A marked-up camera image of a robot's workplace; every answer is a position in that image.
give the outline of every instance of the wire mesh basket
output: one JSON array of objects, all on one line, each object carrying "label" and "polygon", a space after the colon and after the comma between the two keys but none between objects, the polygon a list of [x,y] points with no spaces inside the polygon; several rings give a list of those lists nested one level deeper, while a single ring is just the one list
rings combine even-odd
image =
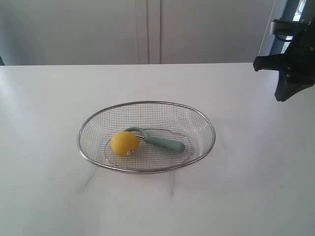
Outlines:
[{"label": "wire mesh basket", "polygon": [[[115,155],[110,148],[111,138],[134,126],[145,129],[152,137],[182,142],[185,150],[178,153],[140,141],[133,155]],[[196,109],[170,102],[141,101],[95,113],[82,125],[77,143],[81,154],[94,164],[124,173],[150,174],[200,160],[211,151],[215,139],[210,121]]]}]

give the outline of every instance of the lemon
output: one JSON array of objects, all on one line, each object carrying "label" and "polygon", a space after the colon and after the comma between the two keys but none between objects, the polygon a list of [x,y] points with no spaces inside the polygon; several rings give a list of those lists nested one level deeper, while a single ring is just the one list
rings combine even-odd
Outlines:
[{"label": "lemon", "polygon": [[123,131],[115,134],[110,142],[111,150],[118,156],[129,156],[139,147],[139,139],[134,133]]}]

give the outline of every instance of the sticker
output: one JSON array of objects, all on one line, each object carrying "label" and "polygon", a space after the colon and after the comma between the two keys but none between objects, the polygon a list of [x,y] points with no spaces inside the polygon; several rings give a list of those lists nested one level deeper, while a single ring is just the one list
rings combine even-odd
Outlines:
[{"label": "sticker", "polygon": [[131,149],[131,150],[129,150],[129,151],[126,153],[126,155],[129,156],[129,155],[133,154],[134,152],[135,152],[135,149]]}]

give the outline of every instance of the teal handle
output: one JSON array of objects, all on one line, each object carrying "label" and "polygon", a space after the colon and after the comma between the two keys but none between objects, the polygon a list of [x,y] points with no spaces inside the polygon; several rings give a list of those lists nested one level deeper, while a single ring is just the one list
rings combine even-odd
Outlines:
[{"label": "teal handle", "polygon": [[153,144],[155,146],[159,146],[161,148],[166,148],[176,152],[182,152],[185,150],[185,144],[173,140],[159,139],[151,136],[146,136],[144,141],[148,144]]},{"label": "teal handle", "polygon": [[153,144],[155,146],[159,146],[161,148],[166,148],[176,152],[182,152],[185,150],[185,144],[183,144],[182,142],[151,137],[147,131],[139,127],[130,127],[128,129],[125,129],[125,131],[138,131],[142,133],[144,135],[144,141],[148,144]]}]

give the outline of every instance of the wire mesh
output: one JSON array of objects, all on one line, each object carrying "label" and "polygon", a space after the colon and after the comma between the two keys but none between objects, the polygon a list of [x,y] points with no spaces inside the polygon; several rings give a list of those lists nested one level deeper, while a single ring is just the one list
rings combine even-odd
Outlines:
[{"label": "wire mesh", "polygon": [[[185,151],[177,153],[140,139],[133,155],[116,156],[110,149],[111,138],[129,127],[143,128],[152,137],[182,142]],[[165,102],[134,102],[104,109],[90,117],[78,135],[78,147],[86,159],[128,173],[163,172],[185,166],[208,154],[214,142],[214,128],[204,115]]]}]

